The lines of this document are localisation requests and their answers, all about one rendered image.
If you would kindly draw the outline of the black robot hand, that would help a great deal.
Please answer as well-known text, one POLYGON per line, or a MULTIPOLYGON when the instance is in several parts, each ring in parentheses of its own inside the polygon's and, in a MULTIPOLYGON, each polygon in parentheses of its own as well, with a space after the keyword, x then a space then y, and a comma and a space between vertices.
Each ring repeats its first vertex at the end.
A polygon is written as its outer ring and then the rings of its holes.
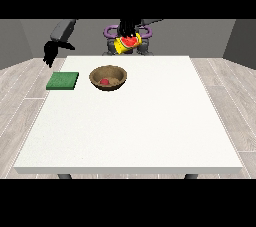
POLYGON ((63 41, 48 41, 44 45, 44 58, 43 61, 49 66, 52 67, 55 58, 58 55, 58 49, 64 48, 69 50, 74 50, 75 47, 69 42, 63 41))
POLYGON ((121 19, 117 29, 118 36, 124 38, 135 36, 139 32, 139 26, 141 26, 142 24, 142 19, 121 19))

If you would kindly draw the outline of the yellow cup with melon print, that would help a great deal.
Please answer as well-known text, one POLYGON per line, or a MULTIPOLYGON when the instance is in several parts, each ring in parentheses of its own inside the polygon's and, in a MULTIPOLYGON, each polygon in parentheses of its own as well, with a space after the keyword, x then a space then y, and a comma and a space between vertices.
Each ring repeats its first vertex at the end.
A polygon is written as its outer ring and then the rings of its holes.
POLYGON ((123 54, 142 44, 139 33, 132 37, 117 37, 114 39, 114 46, 118 54, 123 54))

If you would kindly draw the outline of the green square pad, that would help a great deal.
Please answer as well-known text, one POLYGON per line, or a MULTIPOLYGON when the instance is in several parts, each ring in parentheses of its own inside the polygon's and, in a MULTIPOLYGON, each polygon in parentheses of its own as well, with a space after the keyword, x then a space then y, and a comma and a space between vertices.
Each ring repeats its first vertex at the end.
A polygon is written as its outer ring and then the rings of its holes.
POLYGON ((54 72, 46 85, 46 89, 73 90, 78 77, 78 72, 54 72))

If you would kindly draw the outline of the brown wooden bowl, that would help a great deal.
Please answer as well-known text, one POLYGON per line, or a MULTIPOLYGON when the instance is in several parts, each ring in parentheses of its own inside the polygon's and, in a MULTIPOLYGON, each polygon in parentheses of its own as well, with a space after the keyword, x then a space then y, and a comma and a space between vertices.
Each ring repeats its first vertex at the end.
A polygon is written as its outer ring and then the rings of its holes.
POLYGON ((95 68, 89 75, 90 82, 101 91, 114 91, 119 89, 127 79, 127 72, 113 65, 100 66, 95 68), (109 85, 101 85, 100 80, 107 78, 109 85))

